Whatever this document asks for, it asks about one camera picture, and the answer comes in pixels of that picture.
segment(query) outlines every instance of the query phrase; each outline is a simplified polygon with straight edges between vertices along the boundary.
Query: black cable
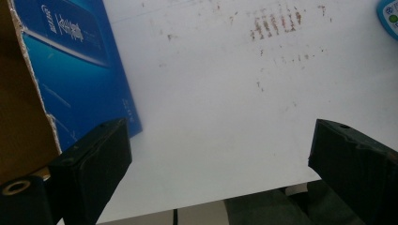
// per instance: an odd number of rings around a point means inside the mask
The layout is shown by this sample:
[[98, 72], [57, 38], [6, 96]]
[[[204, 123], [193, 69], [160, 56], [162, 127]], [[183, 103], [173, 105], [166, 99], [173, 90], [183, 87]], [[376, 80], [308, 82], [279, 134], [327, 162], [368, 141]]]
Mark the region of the black cable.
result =
[[173, 225], [178, 225], [178, 211], [177, 211], [177, 209], [173, 210]]

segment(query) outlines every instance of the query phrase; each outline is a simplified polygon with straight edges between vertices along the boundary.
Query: open cardboard box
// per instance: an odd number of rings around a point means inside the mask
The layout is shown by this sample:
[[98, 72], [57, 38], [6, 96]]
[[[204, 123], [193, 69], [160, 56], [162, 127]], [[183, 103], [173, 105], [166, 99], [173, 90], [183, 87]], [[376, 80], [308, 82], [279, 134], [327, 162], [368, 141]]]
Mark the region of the open cardboard box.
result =
[[127, 117], [130, 135], [141, 131], [101, 1], [10, 0], [0, 10], [0, 184], [48, 175], [106, 120]]

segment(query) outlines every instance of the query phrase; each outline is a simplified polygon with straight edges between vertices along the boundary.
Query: white table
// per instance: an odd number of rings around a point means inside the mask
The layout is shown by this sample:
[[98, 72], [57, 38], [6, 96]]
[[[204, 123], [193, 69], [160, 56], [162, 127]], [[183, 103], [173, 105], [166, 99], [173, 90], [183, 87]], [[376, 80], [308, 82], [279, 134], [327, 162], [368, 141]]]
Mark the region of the white table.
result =
[[316, 118], [398, 149], [378, 1], [104, 2], [144, 132], [99, 222], [318, 179]]

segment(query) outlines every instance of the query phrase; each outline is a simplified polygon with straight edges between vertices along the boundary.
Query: blue box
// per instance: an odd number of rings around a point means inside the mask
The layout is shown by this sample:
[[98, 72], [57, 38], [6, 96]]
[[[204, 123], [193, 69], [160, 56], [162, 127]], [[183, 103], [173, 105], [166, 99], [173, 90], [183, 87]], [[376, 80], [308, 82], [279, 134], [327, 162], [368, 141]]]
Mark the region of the blue box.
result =
[[62, 151], [118, 117], [129, 118], [131, 137], [142, 130], [102, 1], [12, 0], [11, 5]]

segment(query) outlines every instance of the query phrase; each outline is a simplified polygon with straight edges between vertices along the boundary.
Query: brown cardboard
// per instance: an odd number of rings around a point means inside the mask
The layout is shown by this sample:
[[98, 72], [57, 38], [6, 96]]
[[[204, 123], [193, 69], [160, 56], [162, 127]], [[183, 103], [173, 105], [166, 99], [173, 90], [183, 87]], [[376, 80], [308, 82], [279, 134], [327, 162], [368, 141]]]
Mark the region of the brown cardboard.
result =
[[7, 1], [0, 1], [0, 184], [33, 173], [59, 155], [18, 43]]

